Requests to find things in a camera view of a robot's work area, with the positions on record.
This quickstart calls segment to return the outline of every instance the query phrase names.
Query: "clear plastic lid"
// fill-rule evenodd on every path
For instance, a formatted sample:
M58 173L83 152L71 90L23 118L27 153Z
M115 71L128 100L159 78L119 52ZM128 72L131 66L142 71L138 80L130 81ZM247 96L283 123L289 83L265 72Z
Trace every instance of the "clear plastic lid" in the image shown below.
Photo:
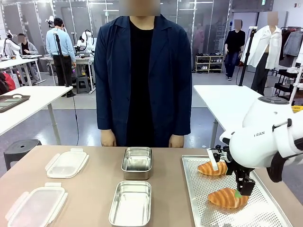
M67 194L61 183L46 183L23 193L5 216L8 227L47 226L60 212Z
M56 154L46 165L46 174L50 178L71 178L85 165L89 155L81 148L72 148L61 155Z

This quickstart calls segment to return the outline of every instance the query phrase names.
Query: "white table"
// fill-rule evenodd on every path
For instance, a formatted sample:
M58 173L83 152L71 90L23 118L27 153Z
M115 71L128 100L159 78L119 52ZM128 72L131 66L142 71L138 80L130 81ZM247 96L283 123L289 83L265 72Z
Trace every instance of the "white table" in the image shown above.
M25 58L32 59L32 58L39 58L39 57L42 57L42 55L40 55L40 54L22 55L23 59L25 59Z
M210 148L214 147L218 123L224 130L242 128L252 103L262 96L246 86L195 85L194 88L214 116Z
M50 67L51 67L51 71L52 71L52 75L53 75L53 82L56 86L56 79L55 79L55 76L53 74L53 68L52 68L52 65L54 65L54 62L53 62L53 58L52 57L44 57L44 58L40 58L40 60L46 60L50 63ZM90 92L89 94L93 93L95 90L96 90L96 87L94 86L93 84L93 80L92 80L92 75L95 74L94 72L94 67L92 67L92 70L90 70L90 66L94 64L94 57L85 57L85 58L81 58L79 56L76 56L76 64L77 65L89 65L89 78L90 78Z
M29 77L29 73L28 73L28 70L27 70L27 64L30 63L30 62L33 62L33 61L36 63L37 72L38 72L38 76L39 76L39 79L40 79L40 81L38 83L42 83L43 81L41 79L40 70L39 70L39 67L38 67L38 64L37 64L37 59L13 59L13 60L1 61L0 62L0 69L9 68L11 76L13 77L13 71L12 71L13 67L16 66L18 71L20 72L20 74L22 74L22 70L21 70L20 66L23 66L23 68L25 70L25 74L27 76L27 82L28 82L29 86L32 86L32 81Z
M29 100L0 113L0 135L6 133L16 125L20 124L30 116L48 107L48 111L52 120L53 131L56 137L57 145L61 145L59 132L57 129L57 123L53 114L52 102L63 94L72 90L72 87L63 86L43 86L43 87L20 87L13 91L10 91L5 96L13 94L21 94L30 96Z

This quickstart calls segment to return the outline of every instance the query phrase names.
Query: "metal tray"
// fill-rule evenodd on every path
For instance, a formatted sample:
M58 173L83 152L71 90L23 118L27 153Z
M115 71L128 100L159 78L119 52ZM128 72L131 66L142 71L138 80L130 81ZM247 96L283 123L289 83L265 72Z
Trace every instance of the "metal tray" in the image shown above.
M208 194L230 187L237 188L235 175L206 176L197 167L209 161L208 156L183 155L185 177L196 227L291 227L291 223L254 173L254 190L245 207L221 209L207 200Z
M27 101L29 98L30 96L23 96L21 94L14 94L11 96L0 96L0 113L3 113Z
M127 148L124 153L121 169L126 180L147 180L152 166L152 149Z
M115 227L144 227L151 218L152 187L144 181L118 184L109 213Z

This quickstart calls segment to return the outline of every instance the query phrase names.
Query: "navy blue jacket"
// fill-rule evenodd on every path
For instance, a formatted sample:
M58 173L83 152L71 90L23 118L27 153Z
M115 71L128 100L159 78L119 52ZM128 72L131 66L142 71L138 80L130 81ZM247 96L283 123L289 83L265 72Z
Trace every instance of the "navy blue jacket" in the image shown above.
M130 61L129 17L118 17L99 30L94 69L98 128L111 129L119 146L126 144ZM189 134L192 98L190 44L185 30L162 15L155 17L149 92L156 147L167 147L172 134Z

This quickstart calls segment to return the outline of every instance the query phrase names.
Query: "croissant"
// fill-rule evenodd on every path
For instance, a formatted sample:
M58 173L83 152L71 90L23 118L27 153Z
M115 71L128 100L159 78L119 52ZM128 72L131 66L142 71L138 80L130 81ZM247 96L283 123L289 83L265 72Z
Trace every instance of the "croissant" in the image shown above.
M245 206L249 196L243 195L241 198L235 197L236 190L223 188L208 195L208 200L221 208L235 209Z
M209 176L220 176L226 173L227 171L227 165L225 162L217 162L218 169L214 171L212 163L207 162L205 164L202 164L198 166L198 171L202 174L209 175Z

